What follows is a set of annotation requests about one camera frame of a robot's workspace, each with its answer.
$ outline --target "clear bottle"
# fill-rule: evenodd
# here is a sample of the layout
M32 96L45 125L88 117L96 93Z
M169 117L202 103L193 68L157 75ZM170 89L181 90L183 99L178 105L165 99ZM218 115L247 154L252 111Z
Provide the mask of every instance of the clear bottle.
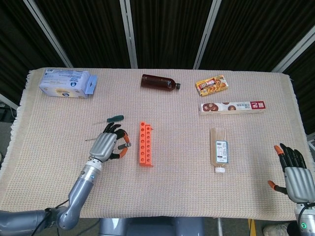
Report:
M159 77L154 75L142 75L141 86L145 88L159 89L164 91L172 91L179 89L181 84L176 83L173 79Z
M216 173L225 173L228 164L228 149L225 128L210 129L211 164Z

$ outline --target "orange test tube rack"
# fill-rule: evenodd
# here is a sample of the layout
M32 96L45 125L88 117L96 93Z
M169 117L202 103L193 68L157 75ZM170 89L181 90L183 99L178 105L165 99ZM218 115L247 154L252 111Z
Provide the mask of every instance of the orange test tube rack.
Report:
M144 121L140 122L140 166L152 167L152 152L151 152L151 125Z

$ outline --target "black curtain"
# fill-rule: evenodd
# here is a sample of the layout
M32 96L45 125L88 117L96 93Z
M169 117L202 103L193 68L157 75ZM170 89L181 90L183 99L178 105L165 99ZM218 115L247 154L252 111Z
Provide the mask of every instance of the black curtain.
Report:
M64 66L23 3L0 1L0 93L19 104L29 70Z
M36 0L74 67L130 68L118 0Z
M292 79L305 132L315 132L315 43L284 71Z
M200 69L269 72L313 25L312 0L223 0Z
M211 0L131 0L139 68L192 69Z

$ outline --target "tissue box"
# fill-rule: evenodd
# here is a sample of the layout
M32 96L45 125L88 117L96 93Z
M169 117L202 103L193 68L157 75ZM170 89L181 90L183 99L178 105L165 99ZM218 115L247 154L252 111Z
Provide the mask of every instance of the tissue box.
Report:
M87 98L96 80L88 71L46 69L39 87L48 96Z

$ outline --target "tablecloth fringe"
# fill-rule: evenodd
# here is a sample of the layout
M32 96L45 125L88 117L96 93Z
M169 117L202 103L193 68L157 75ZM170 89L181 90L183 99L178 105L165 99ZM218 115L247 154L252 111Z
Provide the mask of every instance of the tablecloth fringe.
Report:
M6 155L5 155L4 161L2 163L1 170L0 170L0 179L2 178L2 175L5 171L5 169L7 168L7 163L9 162L9 159L11 157L12 147L14 146L16 136L18 135L17 130L19 129L19 126L21 124L22 113L25 111L25 108L26 108L26 106L24 106L24 105L26 103L27 96L24 96L24 93L26 93L26 89L29 86L29 79L30 79L31 75L32 75L32 71L30 70L27 77L26 77L25 89L23 90L23 93L22 93L22 98L20 100L20 106L16 110L16 118L15 118L13 124L11 125L11 140L10 140L9 146L7 148L7 152L6 152Z

